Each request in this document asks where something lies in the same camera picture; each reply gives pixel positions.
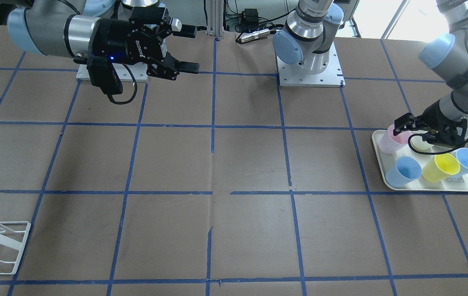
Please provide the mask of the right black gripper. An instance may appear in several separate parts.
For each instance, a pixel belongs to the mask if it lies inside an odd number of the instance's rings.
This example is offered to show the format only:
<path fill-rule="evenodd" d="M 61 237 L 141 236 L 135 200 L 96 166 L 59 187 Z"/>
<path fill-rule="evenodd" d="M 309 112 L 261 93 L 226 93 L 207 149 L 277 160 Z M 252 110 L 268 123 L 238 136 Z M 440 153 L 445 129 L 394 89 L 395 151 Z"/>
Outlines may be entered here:
<path fill-rule="evenodd" d="M 96 22 L 88 49 L 91 56 L 106 56 L 110 62 L 147 64 L 147 75 L 176 80 L 180 73 L 198 74 L 196 62 L 179 61 L 163 47 L 170 36 L 196 38 L 198 28 L 172 18 L 166 7 L 132 8 L 128 21 L 101 19 Z"/>

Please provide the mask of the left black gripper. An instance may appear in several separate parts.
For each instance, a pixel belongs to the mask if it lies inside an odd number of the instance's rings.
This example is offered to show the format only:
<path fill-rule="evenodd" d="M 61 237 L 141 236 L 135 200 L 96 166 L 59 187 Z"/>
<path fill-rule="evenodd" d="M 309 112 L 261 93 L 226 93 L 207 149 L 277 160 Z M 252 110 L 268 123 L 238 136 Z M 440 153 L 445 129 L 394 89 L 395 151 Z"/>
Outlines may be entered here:
<path fill-rule="evenodd" d="M 449 133 L 440 132 L 457 127 L 467 128 L 468 113 L 459 109 L 453 99 L 440 99 L 427 107 L 420 116 L 406 113 L 394 120 L 393 135 L 412 130 L 424 130 L 423 140 L 434 146 L 451 148 Z"/>

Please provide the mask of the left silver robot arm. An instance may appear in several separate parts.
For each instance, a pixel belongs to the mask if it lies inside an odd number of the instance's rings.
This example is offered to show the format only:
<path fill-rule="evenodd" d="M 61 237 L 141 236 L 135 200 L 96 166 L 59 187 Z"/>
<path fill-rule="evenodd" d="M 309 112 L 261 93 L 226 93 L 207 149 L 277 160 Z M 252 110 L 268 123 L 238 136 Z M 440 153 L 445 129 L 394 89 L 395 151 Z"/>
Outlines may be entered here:
<path fill-rule="evenodd" d="M 456 150 L 468 142 L 468 0 L 439 0 L 437 8 L 449 32 L 429 42 L 418 57 L 452 91 L 419 116 L 397 118 L 390 135 L 417 131 L 430 144 Z M 344 11 L 332 0 L 300 0 L 273 37 L 277 60 L 291 65 L 300 78 L 322 73 L 343 20 Z"/>

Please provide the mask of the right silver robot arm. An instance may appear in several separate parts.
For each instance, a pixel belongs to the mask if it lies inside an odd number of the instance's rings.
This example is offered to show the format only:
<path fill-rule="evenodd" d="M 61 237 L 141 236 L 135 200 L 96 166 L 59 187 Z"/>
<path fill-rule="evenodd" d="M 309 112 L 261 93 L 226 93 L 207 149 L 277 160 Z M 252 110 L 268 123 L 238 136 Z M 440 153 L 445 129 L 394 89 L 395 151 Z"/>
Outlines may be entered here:
<path fill-rule="evenodd" d="M 143 64 L 135 74 L 174 80 L 196 74 L 196 62 L 174 58 L 168 36 L 194 38 L 196 26 L 170 16 L 158 0 L 123 0 L 123 16 L 93 14 L 85 0 L 20 0 L 8 17 L 12 41 L 26 52 L 72 58 L 85 65 L 94 85 L 119 82 L 116 65 Z"/>

